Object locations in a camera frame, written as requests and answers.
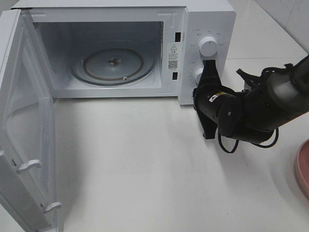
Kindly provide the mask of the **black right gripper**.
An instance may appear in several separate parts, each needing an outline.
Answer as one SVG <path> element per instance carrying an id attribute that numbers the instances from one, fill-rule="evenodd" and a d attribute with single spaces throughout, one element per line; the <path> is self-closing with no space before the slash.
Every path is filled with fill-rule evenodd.
<path id="1" fill-rule="evenodd" d="M 216 67 L 216 60 L 203 60 L 203 71 L 197 88 L 194 89 L 194 109 L 197 112 L 201 126 L 203 128 L 203 137 L 214 139 L 217 130 L 217 124 L 213 121 L 219 121 L 220 103 L 216 96 L 222 90 L 221 80 Z"/>

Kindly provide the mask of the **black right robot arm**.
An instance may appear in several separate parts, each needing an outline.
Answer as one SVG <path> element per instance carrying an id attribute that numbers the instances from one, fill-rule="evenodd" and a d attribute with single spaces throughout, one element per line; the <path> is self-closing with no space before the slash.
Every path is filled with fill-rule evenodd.
<path id="1" fill-rule="evenodd" d="M 203 65 L 193 99 L 205 139 L 224 136 L 258 145 L 309 111 L 308 57 L 296 65 L 265 68 L 260 76 L 238 69 L 251 87 L 241 92 L 222 85 L 215 60 L 205 60 Z"/>

